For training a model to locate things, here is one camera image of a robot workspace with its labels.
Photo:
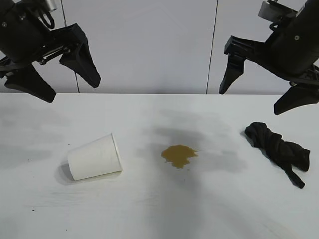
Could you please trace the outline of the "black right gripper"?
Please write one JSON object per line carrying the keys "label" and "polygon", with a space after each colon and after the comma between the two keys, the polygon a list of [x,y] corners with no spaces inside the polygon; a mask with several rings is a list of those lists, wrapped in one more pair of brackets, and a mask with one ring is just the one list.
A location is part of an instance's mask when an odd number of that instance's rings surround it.
{"label": "black right gripper", "polygon": [[[295,83],[317,84],[314,63],[319,58],[319,2],[308,0],[298,11],[275,0],[262,2],[258,16],[271,22],[272,34],[265,42],[230,36],[224,47],[228,55],[219,94],[244,73],[245,60],[250,60],[276,76]],[[274,104],[274,114],[319,102],[319,88],[296,85],[289,88]]]}

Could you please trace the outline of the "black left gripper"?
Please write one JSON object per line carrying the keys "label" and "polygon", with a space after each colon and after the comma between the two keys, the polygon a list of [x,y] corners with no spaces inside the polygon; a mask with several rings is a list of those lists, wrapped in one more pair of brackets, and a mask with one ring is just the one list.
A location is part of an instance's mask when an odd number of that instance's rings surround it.
{"label": "black left gripper", "polygon": [[80,75],[91,87],[101,81],[92,60],[88,39],[78,24],[62,28],[46,0],[2,0],[0,2],[0,76],[4,86],[53,102],[56,92],[33,67],[60,57],[59,63]]}

